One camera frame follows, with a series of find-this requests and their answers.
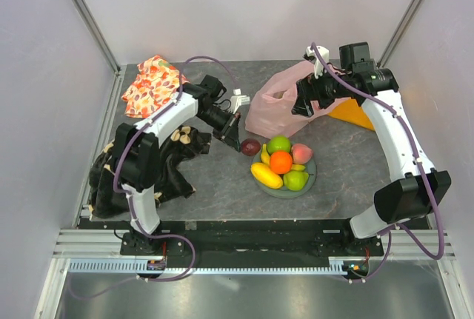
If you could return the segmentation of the dark red fake plum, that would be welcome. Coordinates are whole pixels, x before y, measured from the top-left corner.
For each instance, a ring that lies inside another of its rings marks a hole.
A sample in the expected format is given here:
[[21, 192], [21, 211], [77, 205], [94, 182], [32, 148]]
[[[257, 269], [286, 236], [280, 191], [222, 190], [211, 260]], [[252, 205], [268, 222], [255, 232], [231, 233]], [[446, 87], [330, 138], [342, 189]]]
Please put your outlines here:
[[254, 138], [247, 138], [241, 143], [241, 152], [246, 156], [254, 156], [261, 149], [261, 144]]

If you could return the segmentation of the pink plastic bag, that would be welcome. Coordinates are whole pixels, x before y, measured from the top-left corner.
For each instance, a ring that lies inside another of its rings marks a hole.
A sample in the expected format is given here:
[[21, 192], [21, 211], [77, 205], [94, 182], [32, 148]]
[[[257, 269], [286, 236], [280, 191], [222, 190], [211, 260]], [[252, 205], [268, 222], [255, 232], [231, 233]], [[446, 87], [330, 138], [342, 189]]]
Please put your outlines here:
[[313, 71], [313, 64], [302, 61], [273, 75], [253, 97], [245, 119], [245, 130], [268, 139], [277, 135], [290, 137], [347, 100], [339, 98], [327, 109], [319, 109], [314, 101], [313, 116], [293, 115], [291, 109], [297, 98], [296, 82]]

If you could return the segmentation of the yellow fake banana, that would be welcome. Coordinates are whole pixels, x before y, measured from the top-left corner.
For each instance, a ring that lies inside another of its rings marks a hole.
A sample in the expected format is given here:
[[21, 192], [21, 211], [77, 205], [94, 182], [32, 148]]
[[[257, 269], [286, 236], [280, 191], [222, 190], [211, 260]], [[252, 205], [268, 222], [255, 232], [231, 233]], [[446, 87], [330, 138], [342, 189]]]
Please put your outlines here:
[[[266, 164], [267, 166], [270, 166], [270, 154], [267, 152], [267, 145], [266, 144], [262, 145], [262, 150], [261, 150], [261, 153], [260, 153], [260, 159], [261, 159], [262, 163]], [[291, 167], [291, 170], [304, 171], [304, 170], [306, 170], [306, 167], [303, 164], [294, 164], [293, 163], [293, 165]]]

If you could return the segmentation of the green fake lime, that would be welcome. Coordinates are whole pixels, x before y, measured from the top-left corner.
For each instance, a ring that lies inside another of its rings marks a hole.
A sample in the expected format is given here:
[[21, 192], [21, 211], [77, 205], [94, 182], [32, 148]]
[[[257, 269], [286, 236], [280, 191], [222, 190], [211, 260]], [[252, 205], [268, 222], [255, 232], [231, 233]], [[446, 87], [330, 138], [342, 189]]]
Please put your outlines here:
[[267, 152], [270, 155], [278, 151], [290, 152], [291, 146], [289, 138], [284, 135], [277, 135], [267, 143]]

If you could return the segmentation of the yellow fake mango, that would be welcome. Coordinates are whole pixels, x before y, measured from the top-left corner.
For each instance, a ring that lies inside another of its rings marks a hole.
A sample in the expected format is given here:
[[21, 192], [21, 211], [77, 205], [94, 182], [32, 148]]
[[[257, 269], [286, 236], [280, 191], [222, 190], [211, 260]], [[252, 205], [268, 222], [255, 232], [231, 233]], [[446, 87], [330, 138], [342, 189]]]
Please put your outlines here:
[[250, 171], [258, 182], [270, 189], [280, 189], [284, 184], [282, 178], [264, 163], [252, 164]]

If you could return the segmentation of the fake orange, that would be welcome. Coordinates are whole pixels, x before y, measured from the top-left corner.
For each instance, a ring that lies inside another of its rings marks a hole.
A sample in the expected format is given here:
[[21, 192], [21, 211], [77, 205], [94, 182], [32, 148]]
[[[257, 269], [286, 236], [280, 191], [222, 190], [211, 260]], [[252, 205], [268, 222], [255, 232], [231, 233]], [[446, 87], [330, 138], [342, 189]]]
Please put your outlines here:
[[283, 175], [291, 170], [293, 158], [286, 151], [275, 151], [270, 155], [270, 169], [278, 174]]

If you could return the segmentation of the fake peach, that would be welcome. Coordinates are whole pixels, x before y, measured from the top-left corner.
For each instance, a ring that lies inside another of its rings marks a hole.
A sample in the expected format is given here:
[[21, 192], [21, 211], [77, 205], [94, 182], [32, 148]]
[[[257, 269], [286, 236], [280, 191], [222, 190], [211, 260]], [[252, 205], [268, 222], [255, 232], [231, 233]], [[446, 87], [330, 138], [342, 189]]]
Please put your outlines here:
[[313, 156], [311, 148], [304, 144], [294, 144], [291, 148], [294, 164], [306, 164]]

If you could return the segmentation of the green fake pear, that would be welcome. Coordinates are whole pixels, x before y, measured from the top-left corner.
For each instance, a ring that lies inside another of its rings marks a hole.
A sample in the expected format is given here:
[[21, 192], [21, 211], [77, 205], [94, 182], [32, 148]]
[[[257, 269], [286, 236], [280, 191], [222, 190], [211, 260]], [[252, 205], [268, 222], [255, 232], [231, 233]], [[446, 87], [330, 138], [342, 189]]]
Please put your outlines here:
[[288, 190], [298, 192], [301, 191], [307, 184], [309, 174], [304, 171], [291, 170], [284, 174], [284, 185]]

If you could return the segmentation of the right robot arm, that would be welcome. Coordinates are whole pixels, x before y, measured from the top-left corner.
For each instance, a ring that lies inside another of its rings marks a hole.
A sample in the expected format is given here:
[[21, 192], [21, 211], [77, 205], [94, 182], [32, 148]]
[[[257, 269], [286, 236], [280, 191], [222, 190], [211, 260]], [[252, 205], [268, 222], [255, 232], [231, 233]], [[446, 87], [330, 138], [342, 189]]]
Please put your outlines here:
[[348, 255], [358, 254], [371, 238], [387, 227], [423, 218], [434, 211], [451, 185], [447, 171], [438, 171], [419, 144], [407, 120], [399, 86], [392, 71], [379, 68], [366, 42], [339, 49], [342, 70], [330, 67], [329, 51], [311, 44], [304, 59], [314, 71], [296, 83], [296, 115], [315, 115], [312, 103], [323, 110], [341, 98], [353, 99], [369, 118], [384, 151], [390, 183], [378, 190], [373, 205], [349, 220], [339, 246]]

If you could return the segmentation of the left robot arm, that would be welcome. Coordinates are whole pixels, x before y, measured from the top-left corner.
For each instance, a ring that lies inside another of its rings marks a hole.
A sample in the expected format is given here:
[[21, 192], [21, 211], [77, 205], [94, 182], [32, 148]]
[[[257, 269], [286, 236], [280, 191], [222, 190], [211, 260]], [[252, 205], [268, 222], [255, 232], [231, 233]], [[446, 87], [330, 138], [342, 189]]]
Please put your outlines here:
[[236, 151], [239, 107], [250, 103], [250, 97], [234, 89], [230, 106], [223, 110], [217, 99], [225, 89], [207, 75], [200, 84], [180, 83], [176, 93], [158, 111], [135, 123], [121, 124], [116, 130], [111, 158], [113, 190], [126, 196], [131, 227], [139, 232], [137, 247], [154, 255], [162, 247], [162, 236], [156, 232], [161, 220], [156, 211], [154, 187], [164, 165], [162, 145], [190, 118], [197, 117], [213, 128], [214, 138]]

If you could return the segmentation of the orange folded cloth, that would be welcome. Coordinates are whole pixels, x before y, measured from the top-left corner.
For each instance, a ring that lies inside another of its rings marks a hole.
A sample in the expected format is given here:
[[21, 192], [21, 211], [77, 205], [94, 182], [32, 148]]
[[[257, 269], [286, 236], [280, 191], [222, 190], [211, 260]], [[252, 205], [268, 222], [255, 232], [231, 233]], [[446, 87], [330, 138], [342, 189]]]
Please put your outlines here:
[[342, 98], [336, 100], [336, 106], [327, 114], [331, 118], [363, 127], [374, 131], [375, 128], [367, 117], [363, 109], [358, 105], [355, 99]]

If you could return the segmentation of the orange floral cloth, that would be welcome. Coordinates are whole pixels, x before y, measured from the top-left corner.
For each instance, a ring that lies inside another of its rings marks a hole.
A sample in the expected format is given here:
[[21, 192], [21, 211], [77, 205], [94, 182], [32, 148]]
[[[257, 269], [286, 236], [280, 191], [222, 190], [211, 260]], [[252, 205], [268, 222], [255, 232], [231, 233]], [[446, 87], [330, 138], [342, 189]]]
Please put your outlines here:
[[135, 81], [123, 93], [124, 114], [129, 118], [148, 118], [162, 108], [179, 87], [179, 70], [161, 56], [137, 65]]

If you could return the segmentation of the grey-green round plate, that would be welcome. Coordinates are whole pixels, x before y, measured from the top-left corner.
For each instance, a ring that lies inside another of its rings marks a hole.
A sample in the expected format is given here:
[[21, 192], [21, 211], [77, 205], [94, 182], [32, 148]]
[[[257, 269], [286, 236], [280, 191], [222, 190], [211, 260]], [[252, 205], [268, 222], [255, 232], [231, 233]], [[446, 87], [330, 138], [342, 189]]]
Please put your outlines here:
[[[260, 153], [261, 152], [259, 152], [253, 157], [253, 164], [258, 163], [258, 162], [262, 163], [260, 159]], [[280, 189], [270, 189], [264, 186], [263, 184], [261, 184], [260, 182], [258, 182], [255, 178], [254, 179], [257, 185], [268, 195], [271, 195], [275, 198], [281, 198], [281, 199], [297, 198], [310, 190], [310, 188], [316, 181], [316, 177], [317, 177], [317, 166], [316, 166], [316, 162], [314, 158], [311, 158], [306, 164], [303, 164], [303, 165], [305, 165], [306, 167], [306, 170], [304, 170], [304, 172], [307, 172], [309, 174], [309, 178], [305, 187], [301, 191], [298, 191], [298, 192], [288, 190], [288, 188], [286, 188], [284, 184]]]

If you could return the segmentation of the black floral cloth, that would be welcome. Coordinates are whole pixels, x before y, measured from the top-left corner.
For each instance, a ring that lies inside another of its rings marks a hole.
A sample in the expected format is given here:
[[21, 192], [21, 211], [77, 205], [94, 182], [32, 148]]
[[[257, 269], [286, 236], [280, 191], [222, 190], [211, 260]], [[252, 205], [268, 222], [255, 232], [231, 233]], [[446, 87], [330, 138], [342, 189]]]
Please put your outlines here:
[[[164, 166], [154, 187], [156, 206], [174, 198], [189, 198], [195, 191], [178, 170], [183, 161], [205, 155], [210, 150], [211, 134], [200, 132], [195, 127], [183, 126], [175, 129], [162, 144], [160, 153]], [[114, 171], [111, 157], [114, 142], [111, 141], [97, 156], [89, 171], [89, 210], [92, 215], [106, 219], [129, 210], [126, 196], [113, 191]]]

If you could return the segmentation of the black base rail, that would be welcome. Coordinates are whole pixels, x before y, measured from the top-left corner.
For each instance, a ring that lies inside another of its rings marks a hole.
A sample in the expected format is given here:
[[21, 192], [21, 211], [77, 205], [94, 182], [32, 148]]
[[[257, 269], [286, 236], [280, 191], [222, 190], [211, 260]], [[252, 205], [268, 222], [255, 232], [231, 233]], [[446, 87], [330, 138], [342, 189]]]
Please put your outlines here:
[[155, 234], [185, 237], [198, 255], [276, 251], [319, 258], [367, 258], [384, 254], [380, 240], [355, 238], [344, 219], [163, 221]]

